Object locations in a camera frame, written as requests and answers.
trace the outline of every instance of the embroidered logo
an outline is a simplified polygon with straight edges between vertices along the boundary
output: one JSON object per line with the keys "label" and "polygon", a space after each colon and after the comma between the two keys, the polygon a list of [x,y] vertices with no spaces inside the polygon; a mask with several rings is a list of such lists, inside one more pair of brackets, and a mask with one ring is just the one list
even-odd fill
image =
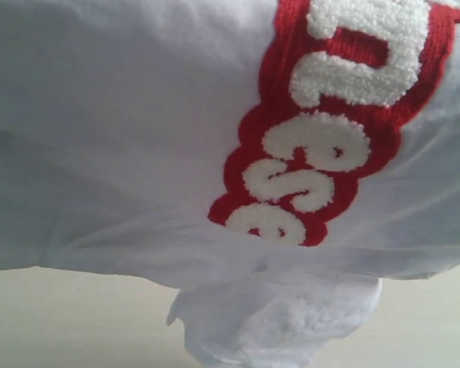
{"label": "embroidered logo", "polygon": [[209,219],[314,246],[359,180],[397,153],[400,127],[442,79],[460,10],[426,0],[280,0],[261,103],[227,159]]}

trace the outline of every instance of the wrinkled cloth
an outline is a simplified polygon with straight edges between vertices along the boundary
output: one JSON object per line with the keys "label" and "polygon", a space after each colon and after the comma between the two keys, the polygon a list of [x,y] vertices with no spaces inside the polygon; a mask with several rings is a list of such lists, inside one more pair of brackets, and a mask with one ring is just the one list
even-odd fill
{"label": "wrinkled cloth", "polygon": [[362,179],[323,244],[207,219],[259,100],[277,3],[0,0],[0,269],[182,289],[170,320],[206,366],[295,368],[364,321],[379,278],[460,264],[460,25],[399,154]]}

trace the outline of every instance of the white fabric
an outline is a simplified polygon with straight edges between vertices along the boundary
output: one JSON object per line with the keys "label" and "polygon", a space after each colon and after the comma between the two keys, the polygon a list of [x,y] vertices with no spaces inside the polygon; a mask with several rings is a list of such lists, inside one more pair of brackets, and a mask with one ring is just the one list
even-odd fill
{"label": "white fabric", "polygon": [[[399,155],[361,181],[320,247],[284,247],[206,218],[225,191],[239,121],[258,103],[276,8],[0,0],[0,269],[128,274],[182,288],[172,317],[188,324],[189,351],[203,363],[295,368],[362,322],[378,278],[459,264],[460,26],[442,86],[403,128]],[[291,323],[304,309],[327,321],[352,302],[364,309],[341,320],[345,328]],[[227,304],[239,329],[230,317],[210,329]],[[285,348],[280,322],[294,341]],[[269,331],[276,340],[261,339]]]}

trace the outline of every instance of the beige surface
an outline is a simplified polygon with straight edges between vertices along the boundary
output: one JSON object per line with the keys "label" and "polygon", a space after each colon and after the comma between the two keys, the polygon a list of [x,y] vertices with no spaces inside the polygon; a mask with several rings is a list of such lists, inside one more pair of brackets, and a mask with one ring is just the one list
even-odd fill
{"label": "beige surface", "polygon": [[[0,368],[196,368],[176,292],[136,278],[0,272]],[[378,311],[323,349],[317,368],[460,368],[460,267],[431,281],[387,281]]]}

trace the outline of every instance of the white cloth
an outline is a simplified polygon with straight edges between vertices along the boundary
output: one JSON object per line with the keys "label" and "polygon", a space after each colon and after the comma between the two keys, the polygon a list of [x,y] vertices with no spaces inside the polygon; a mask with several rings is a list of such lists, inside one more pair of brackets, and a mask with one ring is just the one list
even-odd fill
{"label": "white cloth", "polygon": [[[399,155],[362,179],[321,246],[287,248],[206,218],[224,192],[239,121],[258,103],[276,8],[0,0],[0,269],[128,274],[181,288],[171,317],[187,323],[189,351],[203,363],[295,368],[363,321],[378,278],[458,265],[460,25],[442,86],[403,127]],[[341,311],[344,328],[294,324]]]}

